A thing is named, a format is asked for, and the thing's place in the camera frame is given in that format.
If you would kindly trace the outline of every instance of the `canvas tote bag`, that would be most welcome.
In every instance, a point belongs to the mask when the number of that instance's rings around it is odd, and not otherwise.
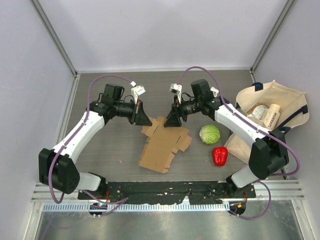
[[[274,129],[286,134],[290,129],[304,124],[309,119],[309,111],[305,92],[294,90],[276,83],[275,80],[262,84],[255,82],[251,87],[241,90],[236,96],[235,107],[242,113],[250,114],[258,105],[277,104],[280,117]],[[249,117],[260,126],[263,122],[257,118]],[[245,163],[249,162],[251,146],[249,147],[239,136],[232,133],[224,145],[230,154]]]

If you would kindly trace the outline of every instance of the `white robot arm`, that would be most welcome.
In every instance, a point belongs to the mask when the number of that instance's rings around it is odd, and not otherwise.
[[[88,112],[83,114],[72,131],[51,150],[44,148],[39,153],[41,183],[49,185],[51,181],[53,188],[66,194],[74,190],[97,191],[97,195],[105,193],[106,179],[89,172],[78,172],[75,163],[91,138],[113,117],[128,118],[133,125],[152,125],[144,112],[143,102],[138,99],[145,92],[144,87],[135,86],[131,89],[133,99],[130,102],[121,100],[124,90],[120,85],[108,83],[101,94],[101,100],[91,102]],[[57,161],[50,178],[49,169],[54,158]]]
[[[265,179],[289,163],[288,151],[278,142],[266,137],[261,132],[269,133],[273,137],[285,143],[285,135],[278,129],[271,132],[261,127],[236,110],[226,99],[223,104],[220,97],[216,97],[214,89],[209,87],[206,80],[196,80],[191,83],[194,97],[184,101],[179,95],[174,96],[174,103],[164,124],[165,127],[181,127],[183,121],[187,121],[189,114],[201,112],[212,120],[223,124],[236,133],[251,148],[248,165],[229,176],[229,193],[240,192],[248,184]],[[171,92],[182,90],[181,85],[171,85]],[[246,123],[238,116],[245,118]]]

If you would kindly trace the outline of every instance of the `cabbage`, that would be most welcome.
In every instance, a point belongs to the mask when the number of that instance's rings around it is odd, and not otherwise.
[[[205,144],[215,144],[220,139],[220,131],[215,125],[206,125],[200,130],[200,138]]]

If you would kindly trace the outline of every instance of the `red bell pepper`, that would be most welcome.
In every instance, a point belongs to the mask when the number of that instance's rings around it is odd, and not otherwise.
[[[214,165],[221,167],[224,166],[228,158],[228,149],[224,146],[215,147],[212,151],[212,158]]]

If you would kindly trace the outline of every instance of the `cardboard box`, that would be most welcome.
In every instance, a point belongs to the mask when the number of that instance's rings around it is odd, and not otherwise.
[[[139,165],[164,174],[168,172],[178,150],[184,152],[192,138],[188,135],[189,129],[185,127],[164,127],[166,118],[163,116],[157,119],[149,117],[149,119],[152,126],[143,126],[141,131],[148,138]]]

